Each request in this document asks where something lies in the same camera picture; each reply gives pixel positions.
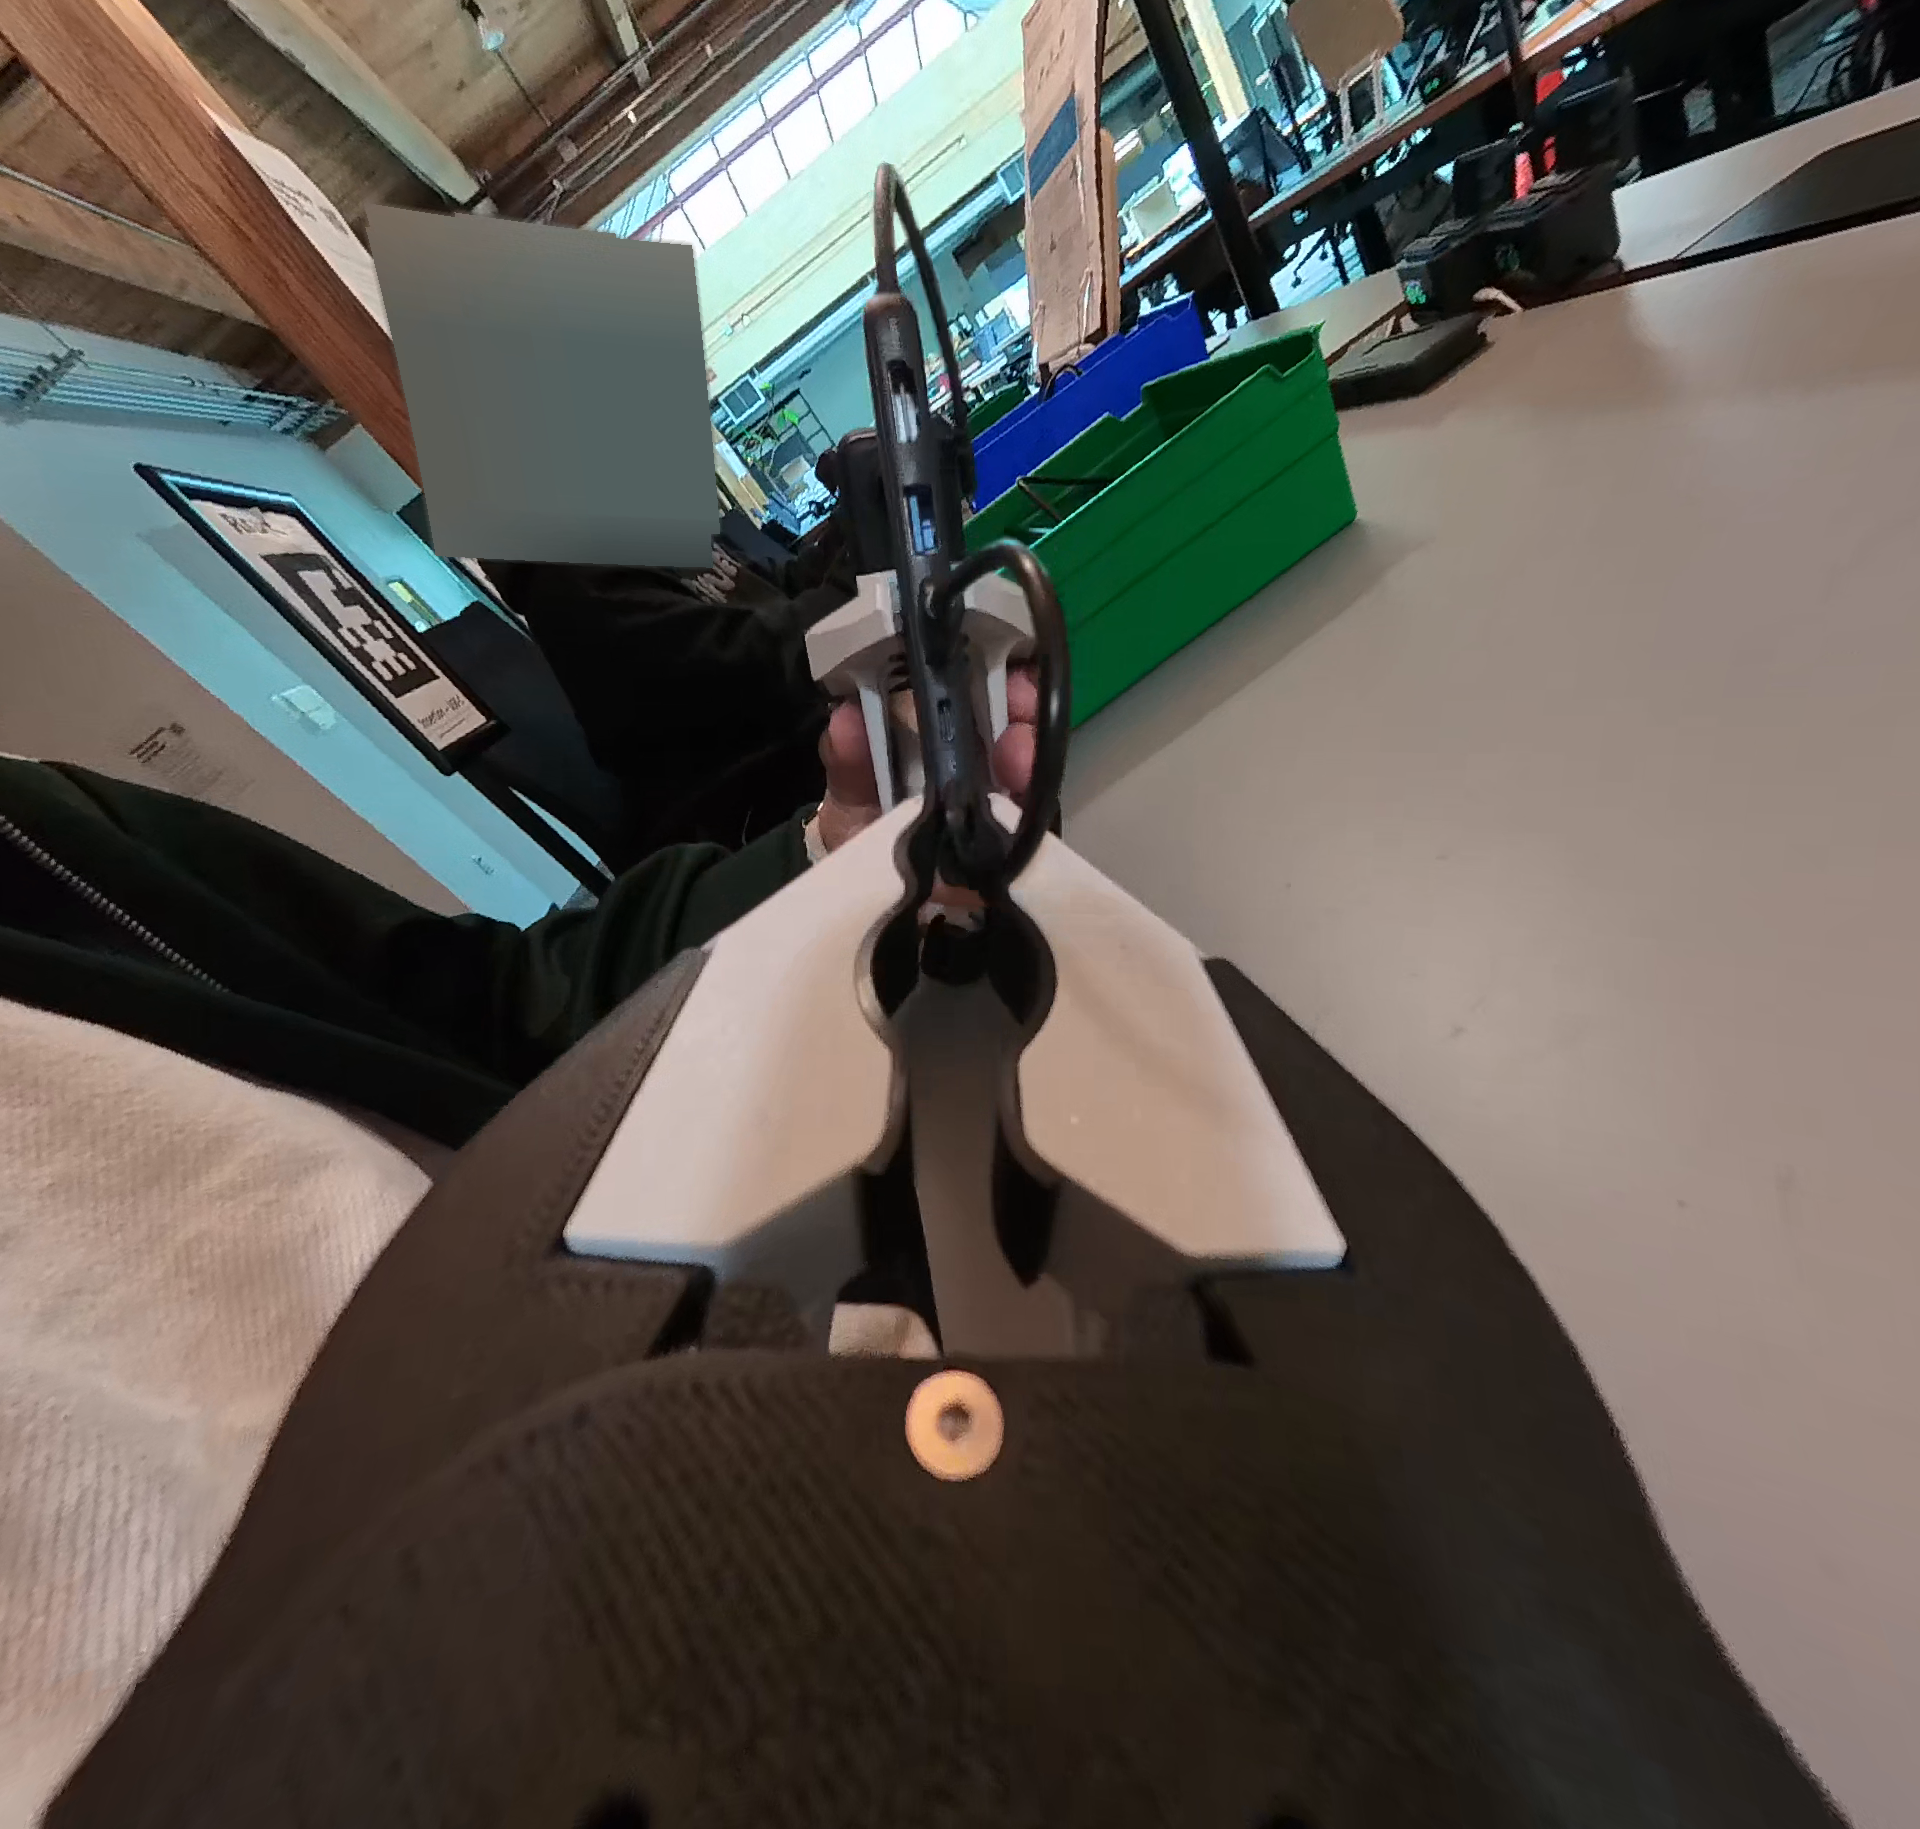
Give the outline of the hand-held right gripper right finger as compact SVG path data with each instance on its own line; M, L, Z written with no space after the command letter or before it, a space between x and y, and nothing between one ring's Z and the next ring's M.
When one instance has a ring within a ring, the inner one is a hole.
M993 1220L1025 1282L1319 1272L1346 1238L1203 955L1057 836L997 912Z

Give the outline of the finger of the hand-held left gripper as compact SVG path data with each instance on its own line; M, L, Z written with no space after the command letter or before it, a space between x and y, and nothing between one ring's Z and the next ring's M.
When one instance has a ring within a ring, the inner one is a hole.
M858 708L876 778L876 805L893 810L921 796L921 731L908 679L901 580L861 574L851 603L807 633L814 680L837 706Z
M991 569L965 584L965 694L988 752L1011 727L1009 669L1041 652L1033 612L1015 571Z

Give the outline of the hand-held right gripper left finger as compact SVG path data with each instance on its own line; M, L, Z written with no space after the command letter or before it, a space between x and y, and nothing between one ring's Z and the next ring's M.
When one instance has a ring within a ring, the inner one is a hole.
M704 951L567 1220L573 1255L704 1268L828 1321L862 1264L856 1178L901 1133L872 965L921 817L897 807Z

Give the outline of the black usb hub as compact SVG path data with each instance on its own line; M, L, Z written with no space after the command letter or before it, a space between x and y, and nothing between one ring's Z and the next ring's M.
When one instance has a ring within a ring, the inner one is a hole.
M899 588L905 666L916 704L936 876L983 891L997 867L991 748L977 712L955 569L962 548L958 444L933 413L922 328L897 283L862 315L876 421L884 540Z

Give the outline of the black cable copper plug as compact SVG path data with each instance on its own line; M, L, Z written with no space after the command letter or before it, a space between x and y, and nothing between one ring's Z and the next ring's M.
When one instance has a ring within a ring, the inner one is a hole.
M934 686L934 701L940 704L953 698L949 670L958 662L962 649L966 590L991 574L1009 574L1017 580L1039 649L1041 704L1033 776L1019 826L1009 833L994 814L983 776L986 764L977 758L980 741L972 712L950 716L953 732L934 741L928 774L943 819L939 857L943 869L956 873L980 897L998 901L1035 861L1060 814L1073 734L1073 661L1068 622L1053 577L1033 548L1007 538L922 580L919 611L928 649L925 680Z

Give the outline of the green plastic bin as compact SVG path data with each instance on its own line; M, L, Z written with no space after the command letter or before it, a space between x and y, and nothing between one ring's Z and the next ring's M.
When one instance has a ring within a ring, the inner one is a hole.
M1146 675L1358 517L1316 328L1157 378L966 524L1031 547L1068 622L1071 721Z

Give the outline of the person's left forearm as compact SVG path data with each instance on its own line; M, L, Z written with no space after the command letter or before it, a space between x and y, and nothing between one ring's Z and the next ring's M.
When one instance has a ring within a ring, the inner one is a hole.
M828 857L822 814L727 852L676 845L588 907L531 924L414 912L384 924L366 982L411 1029L494 1083L524 1085L678 955L701 949Z

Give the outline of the black desk mat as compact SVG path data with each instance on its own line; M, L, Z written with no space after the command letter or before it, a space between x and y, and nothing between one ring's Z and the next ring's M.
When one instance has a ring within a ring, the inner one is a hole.
M1801 164L1679 255L1732 261L1918 210L1918 120L1838 142Z

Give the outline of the person's left hand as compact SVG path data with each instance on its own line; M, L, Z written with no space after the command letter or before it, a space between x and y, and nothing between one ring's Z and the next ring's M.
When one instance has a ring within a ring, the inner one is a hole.
M1007 669L1009 721L994 742L993 781L1020 808L1031 801L1037 771L1042 680L1042 669L1037 661ZM880 821L883 814L874 760L858 704L840 704L831 711L820 741L820 760L826 771L826 792L803 830L810 865L822 862L835 849Z

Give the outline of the blue plastic bin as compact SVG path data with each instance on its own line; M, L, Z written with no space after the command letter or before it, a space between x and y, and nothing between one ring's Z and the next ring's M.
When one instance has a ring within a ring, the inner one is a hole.
M1192 296L1143 313L972 439L972 508L983 512L1101 419L1128 416L1148 383L1207 356L1209 328Z

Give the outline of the framed marker poster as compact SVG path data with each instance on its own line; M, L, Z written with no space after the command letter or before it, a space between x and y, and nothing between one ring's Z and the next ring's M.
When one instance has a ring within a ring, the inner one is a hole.
M467 781L581 886L594 894L609 886L601 854L494 766L510 727L294 496L149 463L135 473L424 760Z

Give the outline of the person's dark green jacket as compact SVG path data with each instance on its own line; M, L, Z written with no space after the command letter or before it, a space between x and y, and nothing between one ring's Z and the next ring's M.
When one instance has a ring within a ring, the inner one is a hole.
M515 1095L486 980L409 951L492 949L226 808L82 766L2 762L4 1001L461 1145Z

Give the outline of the white paper sign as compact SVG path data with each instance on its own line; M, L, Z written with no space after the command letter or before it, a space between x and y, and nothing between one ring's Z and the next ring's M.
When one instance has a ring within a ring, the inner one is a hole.
M372 255L328 193L285 150L223 116L214 120L250 161L291 222L366 308L372 322L392 332Z

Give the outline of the person's cream sweater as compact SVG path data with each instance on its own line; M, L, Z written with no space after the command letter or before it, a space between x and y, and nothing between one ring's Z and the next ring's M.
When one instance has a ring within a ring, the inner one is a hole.
M48 1800L229 1547L449 1148L2 1006L2 1820Z

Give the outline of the grey wall conduits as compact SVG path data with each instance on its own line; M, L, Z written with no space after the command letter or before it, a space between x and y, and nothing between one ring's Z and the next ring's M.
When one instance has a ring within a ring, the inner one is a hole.
M202 424L309 440L343 421L322 400L254 384L107 362L77 346L2 345L2 402L21 416Z

